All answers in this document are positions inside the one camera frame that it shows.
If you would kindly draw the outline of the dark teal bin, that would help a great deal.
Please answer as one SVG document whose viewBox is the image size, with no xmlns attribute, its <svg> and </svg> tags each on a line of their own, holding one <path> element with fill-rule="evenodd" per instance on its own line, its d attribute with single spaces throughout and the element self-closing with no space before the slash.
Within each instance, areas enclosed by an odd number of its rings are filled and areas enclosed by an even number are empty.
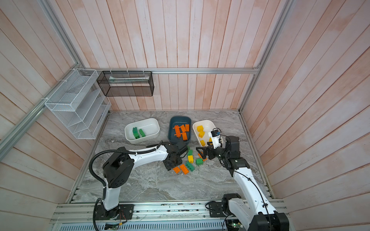
<svg viewBox="0 0 370 231">
<path fill-rule="evenodd" d="M 191 119 L 187 116 L 173 116 L 170 119 L 168 140 L 175 144 L 180 141 L 189 144 L 191 139 L 190 132 Z"/>
</svg>

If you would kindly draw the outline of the aluminium front rail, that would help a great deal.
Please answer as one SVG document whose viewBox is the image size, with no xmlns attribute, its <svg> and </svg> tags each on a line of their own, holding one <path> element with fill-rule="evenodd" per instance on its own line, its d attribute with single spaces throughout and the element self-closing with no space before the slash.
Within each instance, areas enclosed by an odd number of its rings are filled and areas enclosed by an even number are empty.
<svg viewBox="0 0 370 231">
<path fill-rule="evenodd" d="M 133 202 L 132 222 L 170 220 L 210 220 L 206 200 Z M 50 223 L 86 223 L 93 221 L 94 203 L 59 204 Z"/>
</svg>

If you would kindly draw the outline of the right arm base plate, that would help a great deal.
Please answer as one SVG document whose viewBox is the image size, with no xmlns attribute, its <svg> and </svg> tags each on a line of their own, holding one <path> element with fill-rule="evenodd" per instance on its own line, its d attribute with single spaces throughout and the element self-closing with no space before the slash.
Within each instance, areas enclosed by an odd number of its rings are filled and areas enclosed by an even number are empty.
<svg viewBox="0 0 370 231">
<path fill-rule="evenodd" d="M 210 201 L 205 205 L 205 207 L 208 209 L 211 218 L 221 218 L 232 215 L 226 201 Z"/>
</svg>

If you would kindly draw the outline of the green long lego brick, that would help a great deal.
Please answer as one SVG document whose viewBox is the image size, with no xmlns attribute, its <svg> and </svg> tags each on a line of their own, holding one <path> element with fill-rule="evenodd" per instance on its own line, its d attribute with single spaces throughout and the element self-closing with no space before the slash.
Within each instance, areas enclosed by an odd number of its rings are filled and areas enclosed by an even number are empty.
<svg viewBox="0 0 370 231">
<path fill-rule="evenodd" d="M 185 166 L 188 168 L 189 171 L 193 172 L 195 170 L 195 167 L 189 162 L 187 161 L 185 163 Z"/>
</svg>

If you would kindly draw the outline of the yellow lego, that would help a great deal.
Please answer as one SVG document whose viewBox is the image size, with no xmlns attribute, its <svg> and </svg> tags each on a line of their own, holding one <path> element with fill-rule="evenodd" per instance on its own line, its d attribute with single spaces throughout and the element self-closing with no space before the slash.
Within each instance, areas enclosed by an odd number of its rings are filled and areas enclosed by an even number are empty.
<svg viewBox="0 0 370 231">
<path fill-rule="evenodd" d="M 200 131 L 199 133 L 198 133 L 198 136 L 200 137 L 200 138 L 203 138 L 203 136 L 205 135 L 205 132 L 204 131 Z"/>
</svg>

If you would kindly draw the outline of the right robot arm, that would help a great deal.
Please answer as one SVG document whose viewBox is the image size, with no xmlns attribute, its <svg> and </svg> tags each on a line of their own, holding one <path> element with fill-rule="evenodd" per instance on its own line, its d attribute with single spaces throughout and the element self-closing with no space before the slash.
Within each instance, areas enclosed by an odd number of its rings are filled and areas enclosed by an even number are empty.
<svg viewBox="0 0 370 231">
<path fill-rule="evenodd" d="M 203 159 L 217 158 L 242 189 L 247 202 L 237 193 L 225 194 L 222 208 L 226 216 L 235 216 L 248 231 L 288 231 L 290 223 L 285 213 L 278 212 L 262 193 L 248 162 L 241 157 L 239 137 L 226 136 L 225 144 L 213 137 L 212 144 L 197 147 Z"/>
</svg>

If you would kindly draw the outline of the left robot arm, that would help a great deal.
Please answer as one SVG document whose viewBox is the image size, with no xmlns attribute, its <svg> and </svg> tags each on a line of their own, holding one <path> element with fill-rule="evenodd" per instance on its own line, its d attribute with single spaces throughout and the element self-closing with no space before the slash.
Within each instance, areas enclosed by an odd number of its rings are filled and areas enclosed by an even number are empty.
<svg viewBox="0 0 370 231">
<path fill-rule="evenodd" d="M 188 151 L 181 141 L 176 144 L 160 142 L 158 145 L 141 149 L 120 148 L 113 152 L 103 165 L 104 187 L 102 204 L 106 211 L 119 206 L 121 187 L 127 182 L 133 169 L 152 162 L 162 161 L 169 171 L 182 164 L 181 155 Z"/>
</svg>

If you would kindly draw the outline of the white bin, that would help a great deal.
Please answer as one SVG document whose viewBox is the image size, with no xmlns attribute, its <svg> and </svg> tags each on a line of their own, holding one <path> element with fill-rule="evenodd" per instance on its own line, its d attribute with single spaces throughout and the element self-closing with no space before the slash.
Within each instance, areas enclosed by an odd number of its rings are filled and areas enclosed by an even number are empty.
<svg viewBox="0 0 370 231">
<path fill-rule="evenodd" d="M 149 141 L 160 134 L 160 126 L 155 118 L 133 122 L 125 127 L 125 138 L 131 144 Z"/>
<path fill-rule="evenodd" d="M 215 148 L 222 146 L 221 136 L 213 137 L 211 134 L 215 128 L 216 126 L 210 120 L 202 120 L 193 124 L 193 131 L 195 132 L 200 147 L 206 147 L 209 142 L 213 141 L 215 141 Z"/>
</svg>

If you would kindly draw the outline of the black mesh basket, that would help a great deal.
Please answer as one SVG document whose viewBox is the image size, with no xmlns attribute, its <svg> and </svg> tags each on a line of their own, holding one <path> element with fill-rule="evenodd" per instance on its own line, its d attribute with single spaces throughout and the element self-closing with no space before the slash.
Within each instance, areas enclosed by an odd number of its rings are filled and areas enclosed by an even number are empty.
<svg viewBox="0 0 370 231">
<path fill-rule="evenodd" d="M 97 83 L 107 97 L 150 97 L 155 88 L 150 71 L 102 71 Z"/>
</svg>

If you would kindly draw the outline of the right white bin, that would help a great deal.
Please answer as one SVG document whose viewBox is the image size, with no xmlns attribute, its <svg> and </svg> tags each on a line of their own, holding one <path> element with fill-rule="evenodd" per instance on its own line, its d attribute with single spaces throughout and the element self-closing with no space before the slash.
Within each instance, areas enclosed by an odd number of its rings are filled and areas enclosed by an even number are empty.
<svg viewBox="0 0 370 231">
<path fill-rule="evenodd" d="M 222 146 L 221 136 L 213 137 L 211 134 L 215 128 L 216 126 L 210 120 L 202 120 L 193 124 L 193 131 L 195 132 L 200 147 L 206 147 L 209 142 L 213 141 L 215 141 L 215 148 Z"/>
</svg>

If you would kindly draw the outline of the long orange lego plate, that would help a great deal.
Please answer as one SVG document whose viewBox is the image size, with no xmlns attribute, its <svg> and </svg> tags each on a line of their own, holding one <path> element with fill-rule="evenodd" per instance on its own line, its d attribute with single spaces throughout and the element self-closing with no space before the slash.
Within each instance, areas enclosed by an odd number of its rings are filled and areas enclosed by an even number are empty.
<svg viewBox="0 0 370 231">
<path fill-rule="evenodd" d="M 182 135 L 182 133 L 181 133 L 181 131 L 180 131 L 180 127 L 178 126 L 178 125 L 175 125 L 174 126 L 174 131 L 175 131 L 175 136 L 177 137 L 177 138 L 180 138 L 181 137 L 181 135 Z"/>
</svg>

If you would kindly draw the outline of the left white bin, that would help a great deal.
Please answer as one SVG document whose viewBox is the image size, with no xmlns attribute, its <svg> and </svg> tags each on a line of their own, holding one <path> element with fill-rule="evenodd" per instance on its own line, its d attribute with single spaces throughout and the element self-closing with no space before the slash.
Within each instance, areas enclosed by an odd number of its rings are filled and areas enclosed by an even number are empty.
<svg viewBox="0 0 370 231">
<path fill-rule="evenodd" d="M 131 144 L 149 141 L 160 134 L 160 126 L 155 118 L 133 122 L 125 127 L 125 138 Z"/>
</svg>

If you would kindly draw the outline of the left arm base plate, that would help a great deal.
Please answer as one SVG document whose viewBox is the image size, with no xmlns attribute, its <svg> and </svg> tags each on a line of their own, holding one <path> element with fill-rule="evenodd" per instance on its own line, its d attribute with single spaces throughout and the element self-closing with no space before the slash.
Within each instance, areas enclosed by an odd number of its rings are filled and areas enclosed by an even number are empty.
<svg viewBox="0 0 370 231">
<path fill-rule="evenodd" d="M 130 220 L 134 212 L 134 204 L 119 204 L 112 210 L 106 210 L 103 204 L 94 207 L 93 220 Z"/>
</svg>

